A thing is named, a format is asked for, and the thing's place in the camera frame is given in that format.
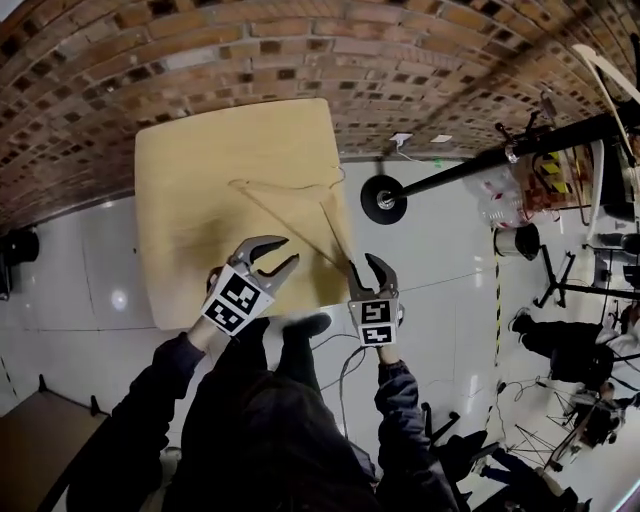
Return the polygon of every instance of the yellow and black tape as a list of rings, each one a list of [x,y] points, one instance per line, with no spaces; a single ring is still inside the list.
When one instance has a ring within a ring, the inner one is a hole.
[[[495,229],[492,232],[491,239],[495,241]],[[500,355],[500,319],[502,316],[502,302],[500,299],[500,262],[498,260],[498,252],[496,251],[495,242],[493,243],[493,257],[496,262],[496,353],[493,359],[493,365],[498,366],[498,356]]]

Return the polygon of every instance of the white shoe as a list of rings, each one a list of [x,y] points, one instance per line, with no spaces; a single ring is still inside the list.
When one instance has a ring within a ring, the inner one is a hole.
[[[487,466],[487,457],[482,457],[478,459],[476,463],[471,468],[472,473],[476,473],[477,475],[482,474],[482,470]]]

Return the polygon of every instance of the round base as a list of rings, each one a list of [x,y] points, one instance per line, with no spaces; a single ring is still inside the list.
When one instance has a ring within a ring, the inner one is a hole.
[[[402,190],[400,182],[380,174],[367,180],[360,191],[360,204],[364,213],[377,224],[395,224],[407,211],[407,198],[385,201],[385,197]]]

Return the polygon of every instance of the chair leg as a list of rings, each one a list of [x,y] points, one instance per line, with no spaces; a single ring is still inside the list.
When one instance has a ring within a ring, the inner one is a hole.
[[[433,425],[431,424],[431,406],[429,402],[422,402],[420,409],[422,410],[422,421],[424,421],[424,435],[431,439]]]
[[[436,430],[431,436],[431,442],[435,443],[438,439],[440,439],[444,434],[447,433],[453,425],[455,425],[460,419],[460,415],[457,412],[450,412],[449,418],[451,418],[447,423],[445,423],[442,427]]]

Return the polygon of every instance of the black pole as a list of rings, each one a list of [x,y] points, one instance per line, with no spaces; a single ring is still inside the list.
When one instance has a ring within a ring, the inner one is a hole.
[[[636,126],[640,124],[640,105],[634,100],[630,100],[618,109],[618,116],[623,126]],[[618,125],[610,114],[600,114],[583,121],[578,121],[549,133],[540,135],[537,139],[519,141],[512,146],[513,154],[521,157],[531,153],[549,153],[559,151],[581,144],[588,144],[594,140],[600,140],[618,133]],[[389,200],[396,200],[409,197],[419,192],[424,192],[431,188],[445,183],[456,181],[466,176],[471,176],[478,172],[492,167],[507,164],[509,159],[505,148],[488,149],[451,169],[442,171],[434,176],[417,181],[404,187],[395,194],[389,196]]]
[[[627,290],[606,290],[605,288],[597,288],[595,286],[577,286],[574,284],[560,284],[558,287],[570,292],[590,293],[592,295],[609,295],[611,297],[618,297],[621,299],[640,299],[640,293],[630,292]]]

